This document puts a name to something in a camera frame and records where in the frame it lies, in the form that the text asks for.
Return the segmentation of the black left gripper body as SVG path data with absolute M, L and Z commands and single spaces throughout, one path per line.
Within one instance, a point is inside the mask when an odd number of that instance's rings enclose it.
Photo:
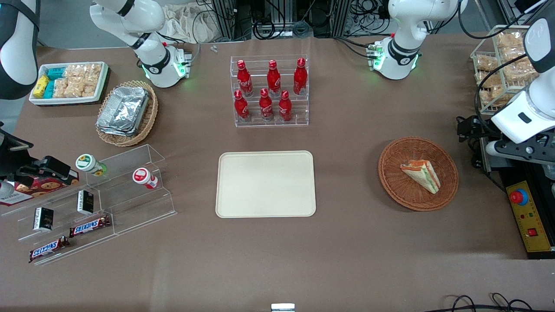
M 468 118 L 468 144 L 479 144 L 480 138 L 488 142 L 494 138 L 494 132 L 484 128 L 478 118 Z

